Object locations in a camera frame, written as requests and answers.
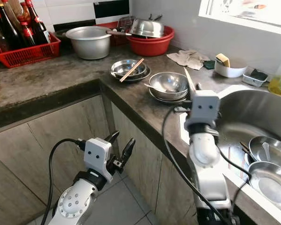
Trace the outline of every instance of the stainless steel sink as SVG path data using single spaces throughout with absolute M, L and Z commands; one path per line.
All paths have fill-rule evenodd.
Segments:
M 251 138 L 259 135 L 281 140 L 281 96 L 242 85 L 232 85 L 218 95 L 222 114 L 216 122 L 220 133 L 219 147 L 233 162 L 247 169 L 248 163 L 239 142 L 248 144 Z M 185 116 L 180 118 L 182 125 Z M 189 142 L 183 128 L 181 137 Z M 231 170 L 245 178 L 237 169 L 231 167 Z

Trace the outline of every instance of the pot handle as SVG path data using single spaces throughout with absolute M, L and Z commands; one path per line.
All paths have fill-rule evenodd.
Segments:
M 111 30 L 107 30 L 106 33 L 107 34 L 112 34 L 112 35 L 121 35 L 121 36 L 131 36 L 132 35 L 132 34 L 129 34 L 129 33 L 118 32 L 118 31 L 111 31 Z

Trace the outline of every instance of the white bowl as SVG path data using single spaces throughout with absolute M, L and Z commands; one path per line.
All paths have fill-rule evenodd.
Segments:
M 244 65 L 242 63 L 234 62 L 234 63 L 231 63 L 231 67 L 226 67 L 226 66 L 218 63 L 217 61 L 215 61 L 214 70 L 215 70 L 215 72 L 217 72 L 218 74 L 220 74 L 222 76 L 234 78 L 234 77 L 239 77 L 242 74 L 244 74 L 247 70 L 247 66 L 244 67 Z

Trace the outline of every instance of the windowsill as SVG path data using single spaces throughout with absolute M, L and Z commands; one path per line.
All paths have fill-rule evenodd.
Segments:
M 281 34 L 281 27 L 273 26 L 273 25 L 263 23 L 263 22 L 252 21 L 252 20 L 237 18 L 237 17 L 233 17 L 233 16 L 228 16 L 228 15 L 227 16 L 207 15 L 205 13 L 202 13 L 201 10 L 200 10 L 199 16 L 204 17 L 204 18 L 219 20 L 219 21 L 226 22 L 226 23 L 232 23 L 232 24 L 237 24 L 237 25 L 241 25 L 241 26 L 245 26 L 245 27 L 255 28 L 258 30 L 264 30 L 264 31 L 268 31 L 271 33 Z

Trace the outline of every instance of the black cable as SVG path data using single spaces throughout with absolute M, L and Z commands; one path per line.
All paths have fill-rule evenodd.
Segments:
M 217 148 L 220 151 L 221 156 L 224 158 L 224 160 L 226 160 L 229 164 L 233 165 L 236 169 L 239 169 L 240 171 L 244 172 L 245 174 L 247 174 L 248 176 L 248 181 L 251 180 L 252 175 L 247 172 L 245 169 L 241 168 L 240 166 L 236 165 L 235 163 L 231 162 L 221 151 L 221 149 L 219 148 L 219 146 L 217 146 Z M 235 192 L 234 196 L 233 196 L 233 200 L 232 200 L 232 213 L 234 211 L 234 207 L 235 207 L 235 201 L 237 199 L 238 194 L 240 193 L 241 189 L 245 186 L 246 182 L 244 182 Z
M 180 176 L 182 177 L 182 179 L 187 183 L 187 185 L 192 189 L 192 191 L 198 195 L 200 197 L 200 199 L 205 202 L 205 204 L 221 219 L 221 221 L 223 221 L 224 223 L 226 223 L 227 225 L 231 225 L 231 223 L 229 221 L 227 221 L 222 215 L 221 213 L 212 206 L 212 204 L 202 195 L 202 193 L 194 186 L 194 184 L 187 178 L 187 176 L 184 174 L 184 172 L 182 171 L 182 169 L 180 168 L 180 166 L 178 165 L 177 161 L 175 160 L 170 147 L 168 145 L 167 140 L 165 139 L 165 135 L 164 135 L 164 129 L 165 129 L 165 124 L 166 124 L 166 120 L 169 117 L 170 113 L 173 111 L 173 109 L 177 107 L 177 105 L 172 106 L 170 108 L 170 110 L 167 112 L 167 114 L 165 115 L 165 118 L 163 120 L 163 126 L 162 126 L 162 136 L 163 136 L 163 141 L 165 144 L 165 147 L 168 151 L 168 154 L 170 155 L 173 165 L 176 168 L 176 170 L 178 171 L 178 173 L 180 174 Z
M 57 149 L 57 147 L 63 142 L 73 142 L 77 145 L 79 145 L 79 143 L 80 143 L 80 141 L 78 141 L 78 140 L 66 138 L 66 139 L 62 139 L 59 142 L 57 142 L 51 150 L 51 153 L 50 153 L 50 156 L 49 156 L 49 180 L 50 180 L 49 196 L 48 196 L 48 203 L 47 203 L 47 206 L 46 206 L 46 210 L 45 210 L 41 225 L 44 225 L 45 222 L 46 222 L 46 219 L 47 219 L 47 216 L 48 216 L 48 213 L 49 213 L 49 210 L 50 210 L 51 202 L 52 202 L 52 195 L 53 195 L 52 158 L 53 158 L 53 154 L 54 154 L 55 150 Z

